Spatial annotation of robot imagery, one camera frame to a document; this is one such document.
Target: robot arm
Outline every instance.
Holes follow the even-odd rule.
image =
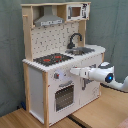
[[[70,72],[82,78],[103,83],[110,88],[128,92],[128,76],[125,78],[123,84],[116,82],[114,77],[114,66],[108,62],[102,63],[98,68],[71,68]]]

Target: oven handle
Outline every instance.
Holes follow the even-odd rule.
[[[70,81],[68,81],[66,84],[60,84],[59,87],[66,87],[66,86],[70,85],[72,82],[73,82],[73,81],[70,80]]]

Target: oven door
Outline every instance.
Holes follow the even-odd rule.
[[[49,87],[49,123],[54,124],[79,108],[80,79]]]
[[[82,18],[82,4],[67,5],[67,21]]]

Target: backsplash panel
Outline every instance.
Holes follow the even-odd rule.
[[[33,58],[66,50],[71,35],[78,33],[78,29],[79,22],[35,27],[31,31]],[[77,35],[73,43],[78,46]]]

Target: faucet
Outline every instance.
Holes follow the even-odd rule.
[[[75,44],[73,44],[72,39],[75,35],[79,35],[80,36],[80,41],[82,41],[82,35],[80,33],[74,33],[71,38],[70,38],[70,43],[68,44],[67,48],[68,49],[72,49],[73,47],[75,47]]]

